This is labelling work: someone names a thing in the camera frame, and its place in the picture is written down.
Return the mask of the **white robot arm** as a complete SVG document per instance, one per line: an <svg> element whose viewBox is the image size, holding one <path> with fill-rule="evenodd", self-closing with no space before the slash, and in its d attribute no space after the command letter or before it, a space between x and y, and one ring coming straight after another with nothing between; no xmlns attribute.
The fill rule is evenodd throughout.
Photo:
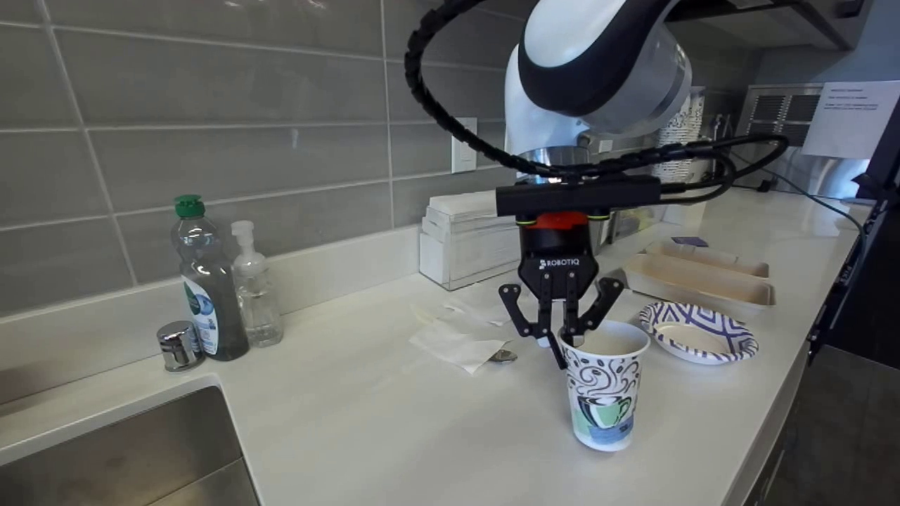
<svg viewBox="0 0 900 506"><path fill-rule="evenodd" d="M682 104L691 64L663 19L677 0L538 0L504 74L504 150L521 156L516 182L495 212L521 230L516 285L501 302L522 338L561 347L597 329L616 293L588 313L578 299L598 274L591 218L654 206L654 177L622 170L552 167L549 152L578 135L630 137L661 129Z"/></svg>

